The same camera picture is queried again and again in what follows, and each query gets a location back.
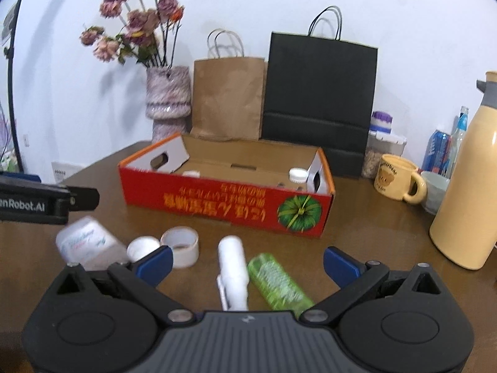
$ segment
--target blue can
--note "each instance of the blue can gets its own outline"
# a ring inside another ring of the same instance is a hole
[[[444,175],[449,164],[450,135],[435,130],[428,143],[422,169]]]

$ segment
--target wall socket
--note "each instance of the wall socket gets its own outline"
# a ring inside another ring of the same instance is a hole
[[[61,183],[64,179],[69,178],[71,175],[81,171],[84,167],[81,165],[59,163],[54,161],[52,169],[54,170],[55,183]]]

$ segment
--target vase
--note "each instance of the vase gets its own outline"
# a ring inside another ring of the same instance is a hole
[[[191,113],[191,79],[186,66],[147,69],[147,108],[153,119],[152,142],[176,132],[187,131],[186,117]]]

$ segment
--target yellow thermos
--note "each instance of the yellow thermos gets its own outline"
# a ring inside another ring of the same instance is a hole
[[[466,269],[480,269],[497,241],[497,71],[476,86],[483,101],[430,228],[437,248]]]

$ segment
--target purple lid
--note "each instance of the purple lid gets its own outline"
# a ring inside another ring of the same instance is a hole
[[[384,122],[392,123],[392,117],[386,112],[374,111],[371,117]]]

